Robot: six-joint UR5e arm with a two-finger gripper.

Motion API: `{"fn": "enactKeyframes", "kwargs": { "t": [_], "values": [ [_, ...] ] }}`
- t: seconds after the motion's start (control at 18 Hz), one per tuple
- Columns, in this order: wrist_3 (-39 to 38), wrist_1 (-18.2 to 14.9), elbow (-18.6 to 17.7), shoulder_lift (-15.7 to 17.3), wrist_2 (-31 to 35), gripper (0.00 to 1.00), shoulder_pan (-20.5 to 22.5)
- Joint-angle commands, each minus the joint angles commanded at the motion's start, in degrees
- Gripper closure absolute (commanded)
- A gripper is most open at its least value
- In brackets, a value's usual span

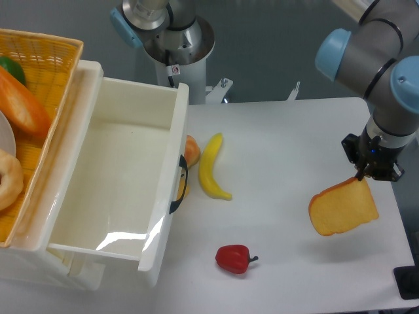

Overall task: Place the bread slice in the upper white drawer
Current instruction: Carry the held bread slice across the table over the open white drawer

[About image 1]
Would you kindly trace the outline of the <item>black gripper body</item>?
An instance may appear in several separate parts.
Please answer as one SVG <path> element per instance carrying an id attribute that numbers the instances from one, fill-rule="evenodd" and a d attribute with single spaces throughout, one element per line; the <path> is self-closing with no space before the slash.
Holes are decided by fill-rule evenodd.
<path id="1" fill-rule="evenodd" d="M 360 136 L 350 133 L 341 141 L 341 145 L 348 161 L 354 167 L 365 167 L 367 164 L 374 166 L 372 179 L 397 182 L 405 173 L 397 162 L 402 148 L 387 148 L 382 146 L 381 142 L 382 139 L 378 135 L 370 137 L 368 133 L 362 133 Z"/>

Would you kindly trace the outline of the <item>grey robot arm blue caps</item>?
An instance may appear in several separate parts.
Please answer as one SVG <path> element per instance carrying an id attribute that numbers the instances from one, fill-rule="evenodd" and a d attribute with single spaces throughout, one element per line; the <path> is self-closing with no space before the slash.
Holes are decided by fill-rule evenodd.
<path id="1" fill-rule="evenodd" d="M 373 106 L 361 135 L 342 140 L 358 180 L 396 182 L 404 174 L 397 159 L 418 130 L 418 56 L 399 56 L 417 38 L 417 1 L 373 1 L 355 33 L 336 29 L 317 52 L 323 75 Z"/>

